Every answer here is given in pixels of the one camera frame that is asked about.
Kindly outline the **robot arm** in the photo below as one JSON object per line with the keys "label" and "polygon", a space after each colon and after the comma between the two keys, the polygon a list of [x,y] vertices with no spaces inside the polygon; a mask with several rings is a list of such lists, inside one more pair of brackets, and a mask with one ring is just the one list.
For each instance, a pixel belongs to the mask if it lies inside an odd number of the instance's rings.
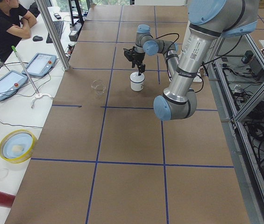
{"label": "robot arm", "polygon": [[160,120],[185,119],[197,108],[197,98],[191,84],[211,43],[219,37],[249,34],[256,29],[259,2],[257,0],[193,0],[188,7],[190,35],[178,56],[173,42],[155,39],[150,27],[137,28],[131,61],[141,65],[144,56],[162,54],[168,65],[171,82],[153,102]]}

